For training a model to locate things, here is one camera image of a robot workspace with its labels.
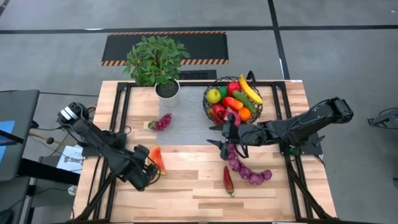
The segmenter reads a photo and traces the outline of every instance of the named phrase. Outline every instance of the black wire basket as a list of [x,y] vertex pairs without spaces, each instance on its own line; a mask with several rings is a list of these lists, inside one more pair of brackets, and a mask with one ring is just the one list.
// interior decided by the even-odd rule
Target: black wire basket
[[[259,90],[254,85],[256,83],[256,79],[254,78],[254,75],[252,74],[252,72],[249,72],[248,78],[249,77],[252,77],[252,82],[248,82],[248,85],[255,93],[257,93],[257,95],[259,95],[261,97]],[[211,107],[211,103],[209,103],[206,99],[207,92],[209,92],[210,90],[218,89],[221,86],[227,86],[230,82],[239,82],[239,78],[238,77],[219,78],[216,81],[214,81],[212,84],[208,85],[206,91],[203,93],[203,109],[205,110],[205,113],[210,120],[213,120],[213,119],[211,118],[210,114],[208,113],[208,110]],[[247,121],[242,122],[242,124],[251,124],[251,123],[255,122],[261,116],[262,105],[256,104],[250,98],[249,98],[249,100],[257,108],[257,111],[256,111],[256,113],[252,113],[251,117]]]

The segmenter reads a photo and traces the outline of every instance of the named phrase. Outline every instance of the gray floor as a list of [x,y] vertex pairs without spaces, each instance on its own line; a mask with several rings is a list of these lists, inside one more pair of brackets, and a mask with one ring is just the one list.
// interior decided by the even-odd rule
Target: gray floor
[[[280,26],[398,24],[396,0],[274,0]],[[11,0],[0,30],[94,29],[192,26],[270,26],[266,0]],[[122,67],[101,67],[107,34],[0,35],[1,90],[97,95],[103,80],[122,80]],[[398,106],[398,30],[314,30],[281,32],[291,79],[304,81],[311,105],[334,96],[354,110],[352,122],[325,128],[326,172],[338,216],[343,220],[396,223],[397,133],[370,128],[366,118]],[[227,32],[229,65],[187,65],[217,69],[218,76],[253,70],[257,78],[281,79],[273,31]],[[57,112],[72,101],[96,97],[41,95],[35,120],[52,128]],[[63,139],[62,131],[49,134]],[[51,154],[29,140],[24,157]],[[58,214],[49,216],[52,211]],[[70,207],[43,208],[34,223],[62,222]]]

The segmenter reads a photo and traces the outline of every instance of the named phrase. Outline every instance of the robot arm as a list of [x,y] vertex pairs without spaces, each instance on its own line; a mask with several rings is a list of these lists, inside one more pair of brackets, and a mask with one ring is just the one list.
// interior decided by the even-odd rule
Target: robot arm
[[244,124],[240,127],[234,125],[235,117],[228,115],[228,120],[222,127],[215,126],[210,129],[221,130],[226,138],[226,143],[208,140],[221,149],[221,158],[228,159],[229,143],[239,144],[244,155],[249,157],[248,146],[264,146],[270,144],[284,143],[291,146],[301,146],[308,140],[309,135],[332,123],[343,124],[351,121],[354,116],[345,100],[332,98],[323,100],[298,116],[286,120],[274,120],[259,122],[258,125]]
[[129,181],[137,190],[144,190],[158,173],[158,168],[145,165],[149,150],[141,145],[134,152],[124,148],[126,134],[102,131],[88,119],[88,110],[80,103],[71,103],[58,113],[58,123],[79,134],[87,145],[98,150],[108,161],[111,171],[123,182]]

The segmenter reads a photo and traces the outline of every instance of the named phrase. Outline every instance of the banana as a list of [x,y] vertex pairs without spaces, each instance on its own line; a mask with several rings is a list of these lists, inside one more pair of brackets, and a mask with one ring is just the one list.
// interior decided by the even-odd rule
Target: banana
[[246,80],[244,79],[243,75],[241,74],[241,79],[239,80],[239,84],[242,87],[242,90],[247,96],[252,99],[255,103],[261,105],[262,104],[262,99],[259,95],[257,95],[248,85]]

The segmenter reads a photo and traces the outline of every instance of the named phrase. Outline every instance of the grape bunch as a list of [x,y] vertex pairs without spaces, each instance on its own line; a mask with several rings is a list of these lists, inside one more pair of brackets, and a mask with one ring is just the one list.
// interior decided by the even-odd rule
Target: grape bunch
[[151,128],[156,131],[163,131],[171,122],[172,114],[168,113],[163,115],[158,121],[151,121],[148,124],[148,128]]

